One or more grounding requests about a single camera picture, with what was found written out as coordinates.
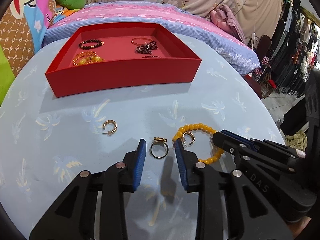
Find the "person's right hand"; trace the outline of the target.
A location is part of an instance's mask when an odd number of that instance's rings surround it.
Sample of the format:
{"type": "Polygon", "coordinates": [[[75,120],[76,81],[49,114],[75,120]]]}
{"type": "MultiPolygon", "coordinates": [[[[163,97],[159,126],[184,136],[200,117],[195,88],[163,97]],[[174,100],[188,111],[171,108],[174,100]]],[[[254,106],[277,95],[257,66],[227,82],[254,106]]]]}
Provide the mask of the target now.
{"type": "Polygon", "coordinates": [[[308,225],[310,220],[310,217],[305,216],[300,221],[288,225],[289,229],[293,234],[294,239],[304,230],[304,228],[308,225]]]}

